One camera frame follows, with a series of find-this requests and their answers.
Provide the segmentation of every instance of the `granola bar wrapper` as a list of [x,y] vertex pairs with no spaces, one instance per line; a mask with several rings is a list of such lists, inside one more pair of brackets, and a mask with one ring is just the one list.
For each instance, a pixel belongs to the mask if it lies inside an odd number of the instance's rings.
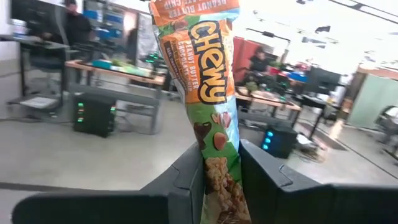
[[239,1],[155,0],[150,11],[159,49],[205,159],[201,223],[250,223],[232,74],[231,29]]

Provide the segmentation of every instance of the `blue container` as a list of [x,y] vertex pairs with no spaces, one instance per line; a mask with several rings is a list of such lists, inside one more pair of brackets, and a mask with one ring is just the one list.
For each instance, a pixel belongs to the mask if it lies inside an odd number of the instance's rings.
[[109,22],[115,22],[119,24],[123,24],[123,17],[115,16],[115,15],[106,15],[106,20]]
[[104,60],[94,60],[92,66],[96,68],[111,69],[112,63]]
[[293,79],[298,82],[304,82],[304,83],[306,83],[307,79],[308,79],[308,77],[306,75],[301,74],[299,72],[290,72],[290,74],[288,75],[288,78]]
[[114,38],[121,38],[122,37],[122,31],[118,29],[110,29],[110,36]]
[[96,35],[99,37],[101,40],[108,40],[111,38],[111,32],[106,29],[97,29],[96,30]]
[[94,11],[94,10],[85,10],[85,11],[83,12],[83,16],[85,16],[85,17],[87,17],[87,18],[89,18],[89,19],[95,19],[95,20],[97,20],[98,13],[97,13],[97,11]]

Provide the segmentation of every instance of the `concrete floor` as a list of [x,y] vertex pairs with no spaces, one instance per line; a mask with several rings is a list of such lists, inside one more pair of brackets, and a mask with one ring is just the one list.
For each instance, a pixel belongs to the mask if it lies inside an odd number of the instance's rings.
[[[7,65],[0,63],[0,118],[12,115],[1,105],[19,94],[19,76],[4,76],[16,71],[16,63]],[[38,71],[29,72],[29,77],[42,75]],[[126,80],[113,82],[126,83]],[[147,94],[147,90],[115,84],[107,88]],[[314,120],[314,117],[313,113],[304,111],[301,118]],[[146,120],[132,117],[131,122],[144,124]],[[0,182],[138,190],[166,170],[195,142],[182,104],[165,100],[160,123],[161,132],[154,136],[119,132],[103,139],[75,133],[68,125],[3,121],[0,123]],[[322,125],[320,129],[326,133],[331,131]],[[242,130],[241,137],[250,139],[255,134]],[[348,150],[330,149],[324,163],[304,162],[296,155],[285,163],[321,183],[398,185],[396,162],[379,153],[381,146],[373,138],[363,131],[343,128],[337,139],[347,145]],[[8,222],[11,208],[17,201],[33,193],[0,190],[0,223]]]

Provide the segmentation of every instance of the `desk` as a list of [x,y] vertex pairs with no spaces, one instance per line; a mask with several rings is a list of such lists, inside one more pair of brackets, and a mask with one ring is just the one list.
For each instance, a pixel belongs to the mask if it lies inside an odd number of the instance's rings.
[[[14,42],[18,42],[19,43],[19,72],[21,75],[20,78],[20,88],[21,88],[21,95],[19,98],[15,99],[15,100],[11,100],[8,101],[7,103],[10,104],[18,104],[21,101],[25,100],[26,97],[26,84],[25,84],[25,61],[24,61],[24,51],[25,49],[32,49],[32,48],[43,48],[43,49],[47,49],[47,50],[65,50],[67,47],[67,45],[64,44],[58,44],[55,42],[49,42],[50,45],[39,45],[39,44],[35,44],[35,41],[37,40],[37,38],[35,37],[26,37],[25,39],[18,39],[15,38],[13,35],[0,35],[0,41],[14,41]],[[62,106],[63,103],[63,87],[65,86],[64,83],[65,79],[63,78],[65,77],[64,71],[62,70],[61,72],[61,94],[60,94],[60,99],[58,102],[59,106]]]
[[[122,100],[122,101],[126,101],[126,102],[138,103],[141,105],[151,106],[152,107],[151,109],[137,110],[137,111],[133,111],[130,113],[144,115],[144,116],[150,116],[151,117],[150,133],[155,134],[157,115],[159,113],[160,101],[161,101],[161,96],[162,96],[162,85],[165,80],[164,75],[159,74],[159,75],[156,75],[155,78],[138,77],[135,75],[128,75],[128,74],[122,73],[122,72],[117,72],[117,71],[112,71],[112,70],[107,70],[107,69],[102,69],[102,68],[96,68],[96,67],[92,67],[89,65],[83,65],[78,62],[79,62],[78,60],[72,60],[72,61],[68,61],[65,63],[65,66],[67,69],[67,74],[70,77],[69,92],[70,92],[71,96],[74,96],[74,94],[76,92],[91,93],[91,94],[95,94],[95,95],[110,96],[117,100]],[[141,83],[153,84],[156,86],[155,95],[154,95],[154,97],[148,97],[148,96],[134,95],[132,93],[123,93],[120,91],[106,90],[103,88],[97,88],[97,87],[93,87],[93,86],[81,85],[81,84],[76,83],[76,72],[75,71],[69,72],[69,70],[71,68],[84,70],[87,72],[100,72],[101,74],[104,74],[104,75],[116,75],[118,77],[128,78],[130,80],[135,80],[135,81],[141,82]],[[71,110],[70,115],[71,115],[71,119],[72,119],[73,100],[70,100],[70,110]]]
[[[313,125],[313,128],[311,130],[310,135],[308,136],[309,140],[312,140],[312,136],[315,133],[315,130],[318,127],[319,121],[321,120],[324,112],[325,112],[325,108],[327,105],[327,102],[324,100],[321,100],[319,98],[316,97],[312,97],[312,96],[307,96],[307,95],[300,95],[300,96],[294,96],[293,97],[295,100],[300,102],[300,106],[310,106],[312,108],[319,108],[321,109],[321,113],[319,113],[317,120],[315,121],[315,124]],[[336,105],[331,105],[332,107],[336,108],[337,110],[340,109],[339,106]],[[296,123],[297,119],[299,118],[300,113],[297,113],[296,117],[294,118],[294,122],[293,125]]]
[[[255,93],[252,93],[250,96],[247,95],[242,95],[238,91],[235,93],[235,97],[240,100],[246,100],[250,102],[255,102],[255,103],[260,103],[263,105],[267,106],[273,106],[274,108],[285,108],[290,110],[289,117],[287,118],[288,121],[295,122],[295,117],[297,116],[296,114],[299,114],[299,111],[301,110],[300,106],[297,106],[294,103],[278,103],[276,102],[276,99],[266,99],[266,98],[259,98],[259,97],[254,97],[256,95]],[[265,116],[260,116],[258,114],[249,114],[249,113],[244,113],[242,111],[238,111],[238,118],[239,119],[247,119],[250,121],[257,121],[257,122],[263,122],[263,123],[279,123],[281,120],[277,118],[267,118]]]

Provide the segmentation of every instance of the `person sitting at desk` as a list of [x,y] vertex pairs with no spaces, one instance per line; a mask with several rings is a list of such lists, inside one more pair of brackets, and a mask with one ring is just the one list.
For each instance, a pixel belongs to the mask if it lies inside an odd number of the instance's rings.
[[[73,46],[75,43],[84,43],[90,40],[90,36],[93,34],[90,21],[82,14],[77,12],[76,0],[65,0],[65,7],[67,8],[67,21],[64,25],[67,40],[69,46]],[[63,43],[62,36],[55,33],[44,32],[41,36],[44,40],[53,42]],[[80,83],[81,71],[77,73],[76,82]],[[92,72],[87,73],[87,85],[91,83]]]
[[258,46],[254,51],[254,55],[250,58],[250,67],[249,70],[251,72],[260,72],[265,73],[267,71],[268,65],[270,61],[266,57],[266,52],[261,46]]
[[[244,74],[243,81],[236,83],[236,86],[246,86],[249,82],[254,82],[259,85],[260,78],[256,73],[264,74],[267,71],[269,60],[266,57],[266,52],[261,46],[258,46],[254,51],[254,55],[250,58],[251,64],[249,71]],[[251,102],[247,100],[236,99],[236,106],[242,107],[243,112],[248,112]]]

